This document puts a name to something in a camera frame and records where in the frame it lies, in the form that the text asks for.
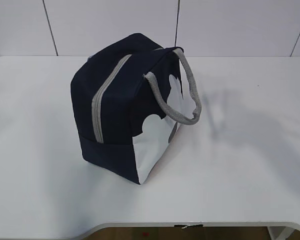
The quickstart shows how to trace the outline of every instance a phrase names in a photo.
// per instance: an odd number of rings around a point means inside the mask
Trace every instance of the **gray zipper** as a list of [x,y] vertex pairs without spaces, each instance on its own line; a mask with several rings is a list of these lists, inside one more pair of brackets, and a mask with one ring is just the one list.
[[99,90],[93,96],[92,103],[91,103],[92,125],[93,125],[93,131],[94,131],[95,139],[100,144],[104,143],[104,138],[103,138],[103,134],[102,134],[102,126],[101,126],[101,101],[102,101],[102,97],[103,97],[106,89],[109,87],[109,85],[112,83],[112,81],[117,76],[120,69],[123,67],[123,65],[126,63],[126,61],[130,57],[131,57],[131,54],[126,55],[126,56],[124,56],[123,58],[120,59],[120,61],[114,67],[111,74],[108,76],[108,78],[104,81],[104,83],[99,88]]

